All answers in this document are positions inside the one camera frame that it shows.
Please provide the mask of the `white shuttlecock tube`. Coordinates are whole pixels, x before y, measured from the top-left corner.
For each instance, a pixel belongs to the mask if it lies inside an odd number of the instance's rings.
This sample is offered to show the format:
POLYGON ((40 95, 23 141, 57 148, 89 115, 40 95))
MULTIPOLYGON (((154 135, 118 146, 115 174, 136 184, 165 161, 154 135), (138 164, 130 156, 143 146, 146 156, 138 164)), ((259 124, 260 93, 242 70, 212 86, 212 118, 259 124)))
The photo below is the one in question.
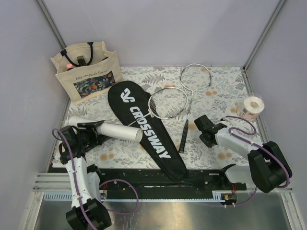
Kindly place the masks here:
MULTIPOLYGON (((72 116, 68 124, 71 126, 76 125, 78 122, 95 122, 83 117, 72 116)), ((143 131, 140 128, 117 125, 104 121, 99 129, 94 129, 98 134, 104 135, 111 138, 118 138, 123 140, 135 141, 140 143, 143 136, 143 131)))

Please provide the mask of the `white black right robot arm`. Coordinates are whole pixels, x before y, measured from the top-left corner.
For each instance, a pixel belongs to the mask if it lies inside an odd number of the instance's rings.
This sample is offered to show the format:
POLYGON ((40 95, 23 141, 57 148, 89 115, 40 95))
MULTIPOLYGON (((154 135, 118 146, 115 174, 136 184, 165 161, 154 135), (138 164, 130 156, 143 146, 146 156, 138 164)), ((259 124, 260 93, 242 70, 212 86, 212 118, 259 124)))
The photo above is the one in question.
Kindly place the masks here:
POLYGON ((268 193, 290 184, 293 174, 277 143, 258 143, 235 133, 240 131, 246 135, 255 135, 257 131, 253 125, 253 132, 248 133, 223 123, 214 124, 206 115, 197 118, 194 123, 201 132, 200 140, 207 147, 227 147, 248 160, 248 166, 230 165, 222 169, 223 175, 218 178, 222 189, 228 190, 236 183, 242 183, 253 184, 268 193))

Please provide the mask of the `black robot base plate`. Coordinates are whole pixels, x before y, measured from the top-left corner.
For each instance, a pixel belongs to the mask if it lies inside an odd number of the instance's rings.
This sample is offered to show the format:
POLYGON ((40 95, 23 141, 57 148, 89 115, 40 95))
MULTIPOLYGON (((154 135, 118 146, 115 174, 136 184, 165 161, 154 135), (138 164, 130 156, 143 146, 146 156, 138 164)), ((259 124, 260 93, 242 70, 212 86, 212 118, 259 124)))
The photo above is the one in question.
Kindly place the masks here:
POLYGON ((100 182, 115 179, 117 183, 107 182, 107 199, 134 199, 135 194, 129 186, 119 180, 129 182, 142 200, 212 200, 213 194, 221 191, 231 193, 245 191, 245 184, 229 182, 223 170, 188 170, 186 177, 179 181, 169 179, 158 169, 98 169, 90 166, 88 172, 99 172, 100 182))

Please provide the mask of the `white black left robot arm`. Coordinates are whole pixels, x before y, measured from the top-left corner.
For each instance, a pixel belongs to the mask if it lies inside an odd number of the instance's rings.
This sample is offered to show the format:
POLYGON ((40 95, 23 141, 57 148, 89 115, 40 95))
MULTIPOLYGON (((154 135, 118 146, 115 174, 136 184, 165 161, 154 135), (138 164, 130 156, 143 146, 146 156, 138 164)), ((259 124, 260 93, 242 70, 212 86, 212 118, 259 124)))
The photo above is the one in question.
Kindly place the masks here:
POLYGON ((102 124, 103 121, 78 122, 55 130, 62 142, 60 161, 69 175, 72 192, 66 220, 74 230, 104 230, 112 225, 99 192, 104 178, 96 165, 87 165, 85 158, 87 151, 102 144, 103 136, 96 130, 102 124))

